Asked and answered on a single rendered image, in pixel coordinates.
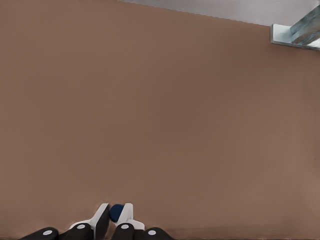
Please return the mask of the silver frame post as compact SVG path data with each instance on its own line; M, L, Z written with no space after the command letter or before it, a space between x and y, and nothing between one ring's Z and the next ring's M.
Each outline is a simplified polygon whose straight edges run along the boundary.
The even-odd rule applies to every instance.
M292 26L272 24L270 42L320 51L320 4Z

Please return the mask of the dark blue round object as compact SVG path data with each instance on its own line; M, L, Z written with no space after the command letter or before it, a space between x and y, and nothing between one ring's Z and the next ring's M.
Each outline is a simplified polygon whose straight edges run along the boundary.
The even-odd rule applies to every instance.
M109 218L113 223L117 223L122 211L123 211L124 205L123 204L115 204L113 205L109 210Z

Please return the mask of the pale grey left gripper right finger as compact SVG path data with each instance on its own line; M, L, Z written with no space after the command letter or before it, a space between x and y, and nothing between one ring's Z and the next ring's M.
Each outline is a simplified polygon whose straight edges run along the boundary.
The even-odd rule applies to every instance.
M113 240L173 240L165 230L159 227L145 229L145 225L134 219L134 207L132 203L125 203L118 222L114 222L116 228Z

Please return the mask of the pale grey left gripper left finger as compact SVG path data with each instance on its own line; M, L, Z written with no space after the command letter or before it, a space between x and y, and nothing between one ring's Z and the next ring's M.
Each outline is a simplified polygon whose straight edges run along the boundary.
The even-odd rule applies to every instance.
M103 203L92 218L73 223L63 233L54 227L45 227L18 240L103 240L109 228L109 211L109 204Z

